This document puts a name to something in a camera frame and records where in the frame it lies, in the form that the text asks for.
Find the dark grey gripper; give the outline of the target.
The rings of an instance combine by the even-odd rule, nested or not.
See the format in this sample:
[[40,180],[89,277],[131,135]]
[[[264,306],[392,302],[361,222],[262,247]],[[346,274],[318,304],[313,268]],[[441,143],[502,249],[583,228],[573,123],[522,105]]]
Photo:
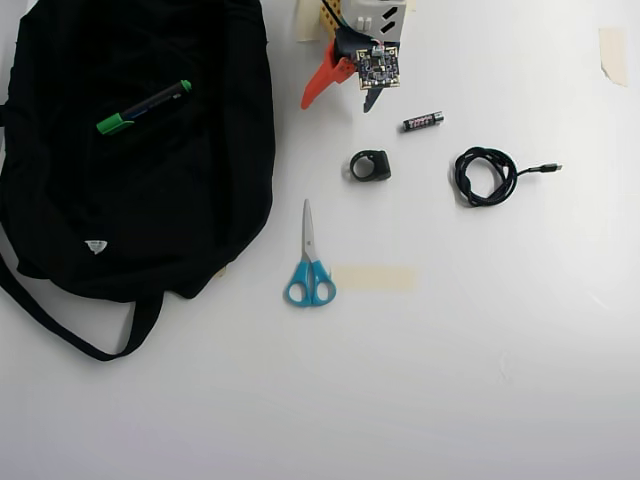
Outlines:
[[[370,36],[349,27],[338,28],[334,43],[327,47],[322,64],[305,87],[300,104],[301,109],[308,109],[313,101],[332,84],[342,84],[348,80],[356,71],[356,66],[351,61],[356,59],[356,52],[370,48]],[[363,104],[364,113],[371,111],[383,91],[383,88],[367,90]]]

